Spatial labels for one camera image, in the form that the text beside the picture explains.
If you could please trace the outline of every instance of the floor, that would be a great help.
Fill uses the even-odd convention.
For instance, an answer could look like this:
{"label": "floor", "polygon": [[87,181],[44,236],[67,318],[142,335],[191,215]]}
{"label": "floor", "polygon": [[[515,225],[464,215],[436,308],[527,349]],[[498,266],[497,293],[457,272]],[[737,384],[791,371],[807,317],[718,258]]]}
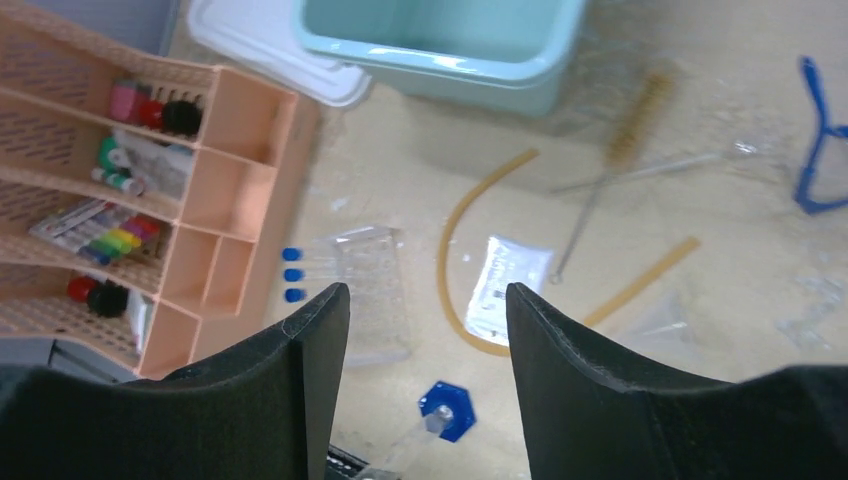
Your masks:
{"label": "floor", "polygon": [[[678,88],[639,166],[706,154],[717,158],[687,171],[609,187],[564,283],[545,284],[541,294],[580,319],[692,235],[702,247],[605,321],[603,333],[638,349],[638,336],[622,332],[645,322],[657,302],[676,295],[685,312],[677,320],[686,322],[693,341],[642,349],[661,361],[731,381],[789,363],[848,362],[848,322],[841,305],[817,330],[827,342],[822,348],[801,350],[775,328],[775,322],[799,318],[820,302],[799,278],[848,281],[848,210],[810,218],[791,200],[813,127],[799,55],[816,58],[834,119],[848,121],[848,89],[838,88],[848,84],[843,51],[848,10],[841,3],[596,1],[592,21],[599,22],[599,31],[610,27],[604,22],[639,25],[641,30],[608,31],[628,32],[642,42],[633,44],[632,55],[602,55],[600,63],[589,54],[578,56],[586,68],[572,72],[584,87],[612,82],[614,71],[624,71],[621,78],[626,78],[660,57],[657,64],[676,65]],[[647,54],[653,60],[646,60]],[[215,60],[191,45],[184,29],[178,29],[172,55]],[[590,81],[592,72],[610,76]],[[625,98],[626,86],[610,88]],[[413,336],[410,358],[345,371],[334,444],[380,458],[415,425],[417,398],[445,380],[470,390],[478,423],[457,444],[433,443],[404,478],[529,478],[510,362],[474,350],[451,331],[436,293],[435,258],[456,202],[529,147],[541,156],[481,197],[455,234],[448,270],[457,311],[465,312],[491,235],[559,255],[588,192],[553,196],[548,191],[597,175],[608,120],[620,111],[609,95],[566,97],[571,103],[552,117],[524,120],[405,98],[377,85],[355,109],[327,110],[292,244],[363,225],[396,229]],[[745,155],[746,149],[756,152]],[[825,180],[845,185],[848,176],[841,176],[840,167],[837,162],[823,169]],[[294,308],[281,301],[279,289],[269,322]]]}

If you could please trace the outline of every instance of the container lid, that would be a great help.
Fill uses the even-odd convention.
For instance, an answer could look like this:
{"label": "container lid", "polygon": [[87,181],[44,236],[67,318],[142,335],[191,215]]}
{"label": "container lid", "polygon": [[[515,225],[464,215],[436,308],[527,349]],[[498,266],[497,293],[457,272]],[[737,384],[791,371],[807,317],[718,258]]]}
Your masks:
{"label": "container lid", "polygon": [[332,107],[356,105],[371,77],[361,68],[303,50],[291,28],[291,0],[194,0],[194,40]]}

